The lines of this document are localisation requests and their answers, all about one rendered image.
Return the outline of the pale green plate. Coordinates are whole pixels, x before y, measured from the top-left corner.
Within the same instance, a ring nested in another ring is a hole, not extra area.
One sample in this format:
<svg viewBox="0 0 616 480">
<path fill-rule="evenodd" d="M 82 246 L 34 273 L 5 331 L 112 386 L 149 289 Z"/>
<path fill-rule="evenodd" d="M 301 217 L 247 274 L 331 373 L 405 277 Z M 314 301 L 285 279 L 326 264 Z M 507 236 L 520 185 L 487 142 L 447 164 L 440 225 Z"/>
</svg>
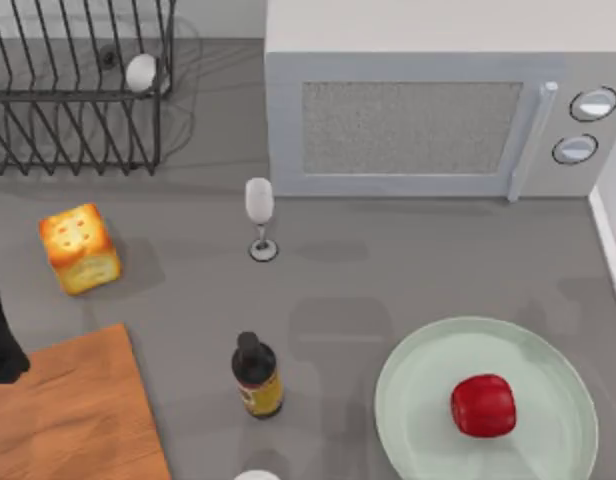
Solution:
<svg viewBox="0 0 616 480">
<path fill-rule="evenodd" d="M 590 480 L 599 426 L 567 358 L 539 335 L 482 317 L 440 320 L 389 354 L 374 396 L 400 480 Z"/>
</svg>

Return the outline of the wooden cutting board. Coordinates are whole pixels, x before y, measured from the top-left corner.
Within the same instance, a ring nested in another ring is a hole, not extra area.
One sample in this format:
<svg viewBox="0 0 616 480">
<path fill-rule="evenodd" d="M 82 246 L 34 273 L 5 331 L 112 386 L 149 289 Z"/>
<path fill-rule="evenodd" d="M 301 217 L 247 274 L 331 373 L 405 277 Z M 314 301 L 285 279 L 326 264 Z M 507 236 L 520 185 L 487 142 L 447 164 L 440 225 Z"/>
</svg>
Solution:
<svg viewBox="0 0 616 480">
<path fill-rule="evenodd" d="M 124 325 L 30 361 L 0 385 L 0 480 L 172 480 Z"/>
</svg>

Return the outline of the red apple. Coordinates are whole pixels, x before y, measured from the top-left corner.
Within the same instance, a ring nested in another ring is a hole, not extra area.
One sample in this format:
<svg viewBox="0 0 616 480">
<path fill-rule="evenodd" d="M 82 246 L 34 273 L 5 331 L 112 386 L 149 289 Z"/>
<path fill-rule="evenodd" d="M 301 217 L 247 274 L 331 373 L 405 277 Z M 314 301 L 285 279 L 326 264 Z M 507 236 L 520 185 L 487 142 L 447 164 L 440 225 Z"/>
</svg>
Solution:
<svg viewBox="0 0 616 480">
<path fill-rule="evenodd" d="M 452 419 L 464 435 L 496 438 L 517 423 L 517 408 L 509 383 L 495 374 L 480 374 L 459 382 L 450 396 Z"/>
</svg>

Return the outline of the white egg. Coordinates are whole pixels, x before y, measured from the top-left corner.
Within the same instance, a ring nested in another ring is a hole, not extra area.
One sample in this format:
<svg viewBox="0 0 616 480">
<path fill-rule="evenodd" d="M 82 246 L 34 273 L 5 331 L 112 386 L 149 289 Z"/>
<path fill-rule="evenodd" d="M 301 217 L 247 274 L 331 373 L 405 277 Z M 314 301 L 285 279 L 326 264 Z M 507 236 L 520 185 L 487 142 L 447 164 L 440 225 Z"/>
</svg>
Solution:
<svg viewBox="0 0 616 480">
<path fill-rule="evenodd" d="M 156 76 L 156 59 L 142 53 L 135 56 L 126 68 L 126 83 L 132 92 L 143 92 L 149 89 Z"/>
</svg>

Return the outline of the white wine glass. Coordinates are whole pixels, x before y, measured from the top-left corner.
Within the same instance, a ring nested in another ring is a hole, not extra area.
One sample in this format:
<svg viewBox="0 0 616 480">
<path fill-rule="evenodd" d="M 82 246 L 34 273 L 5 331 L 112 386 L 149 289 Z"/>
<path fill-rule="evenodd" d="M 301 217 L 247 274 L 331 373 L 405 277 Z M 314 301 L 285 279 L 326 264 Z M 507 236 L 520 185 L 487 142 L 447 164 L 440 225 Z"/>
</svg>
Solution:
<svg viewBox="0 0 616 480">
<path fill-rule="evenodd" d="M 272 261 L 278 254 L 276 242 L 267 236 L 266 229 L 273 217 L 275 200 L 271 182 L 254 177 L 245 184 L 245 209 L 257 229 L 257 238 L 249 247 L 251 258 L 260 263 Z"/>
</svg>

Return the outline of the pale microwave oven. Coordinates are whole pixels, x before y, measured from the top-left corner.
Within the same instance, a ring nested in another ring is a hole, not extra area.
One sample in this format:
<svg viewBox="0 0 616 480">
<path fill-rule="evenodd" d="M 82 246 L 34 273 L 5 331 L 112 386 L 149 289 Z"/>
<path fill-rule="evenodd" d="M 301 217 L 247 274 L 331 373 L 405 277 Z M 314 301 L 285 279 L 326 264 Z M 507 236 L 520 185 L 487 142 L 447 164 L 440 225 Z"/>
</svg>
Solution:
<svg viewBox="0 0 616 480">
<path fill-rule="evenodd" d="M 616 0 L 268 0 L 270 178 L 283 196 L 502 197 L 541 85 L 559 85 L 524 197 L 585 197 L 616 143 Z M 589 134 L 595 155 L 554 161 Z"/>
</svg>

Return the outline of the dark bottle yellow label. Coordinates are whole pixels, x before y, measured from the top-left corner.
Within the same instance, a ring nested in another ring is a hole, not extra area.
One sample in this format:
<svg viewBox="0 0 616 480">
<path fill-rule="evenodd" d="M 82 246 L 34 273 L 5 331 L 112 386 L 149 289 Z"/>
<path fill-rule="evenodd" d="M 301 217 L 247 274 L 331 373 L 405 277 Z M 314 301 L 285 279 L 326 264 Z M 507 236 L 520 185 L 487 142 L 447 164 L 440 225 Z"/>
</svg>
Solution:
<svg viewBox="0 0 616 480">
<path fill-rule="evenodd" d="M 231 369 L 246 411 L 257 419 L 275 416 L 282 408 L 284 388 L 277 356 L 252 331 L 237 336 Z"/>
</svg>

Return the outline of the microwave knob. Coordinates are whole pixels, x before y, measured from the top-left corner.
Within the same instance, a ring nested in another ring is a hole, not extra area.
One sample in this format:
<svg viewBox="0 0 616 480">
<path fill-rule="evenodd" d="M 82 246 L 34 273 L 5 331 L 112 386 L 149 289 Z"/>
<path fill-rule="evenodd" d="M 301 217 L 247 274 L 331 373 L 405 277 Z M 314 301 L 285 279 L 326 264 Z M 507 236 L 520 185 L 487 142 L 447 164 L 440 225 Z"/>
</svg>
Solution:
<svg viewBox="0 0 616 480">
<path fill-rule="evenodd" d="M 555 162 L 561 165 L 577 165 L 591 159 L 598 149 L 597 139 L 589 134 L 562 138 L 552 149 Z"/>
<path fill-rule="evenodd" d="M 607 86 L 580 92 L 570 103 L 570 116 L 582 123 L 608 117 L 616 109 L 616 91 Z"/>
</svg>

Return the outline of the golden bread loaf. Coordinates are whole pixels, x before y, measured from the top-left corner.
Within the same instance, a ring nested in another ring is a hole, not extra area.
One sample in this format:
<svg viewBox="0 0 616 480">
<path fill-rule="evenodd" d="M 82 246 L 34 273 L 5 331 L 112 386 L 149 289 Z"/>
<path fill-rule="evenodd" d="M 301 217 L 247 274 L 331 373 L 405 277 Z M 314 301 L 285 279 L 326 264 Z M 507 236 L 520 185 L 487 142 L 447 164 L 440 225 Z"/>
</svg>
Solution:
<svg viewBox="0 0 616 480">
<path fill-rule="evenodd" d="M 80 295 L 121 277 L 122 263 L 94 203 L 39 221 L 47 261 L 64 293 Z"/>
</svg>

